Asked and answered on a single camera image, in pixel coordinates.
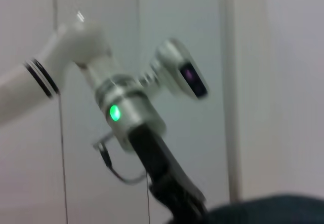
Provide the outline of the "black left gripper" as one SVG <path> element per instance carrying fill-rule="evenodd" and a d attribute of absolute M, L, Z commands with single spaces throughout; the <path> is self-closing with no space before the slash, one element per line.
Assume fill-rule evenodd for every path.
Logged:
<path fill-rule="evenodd" d="M 206 213 L 205 197 L 162 137 L 143 124 L 129 133 L 129 142 L 151 178 L 151 194 L 172 214 L 169 223 L 199 223 Z"/>

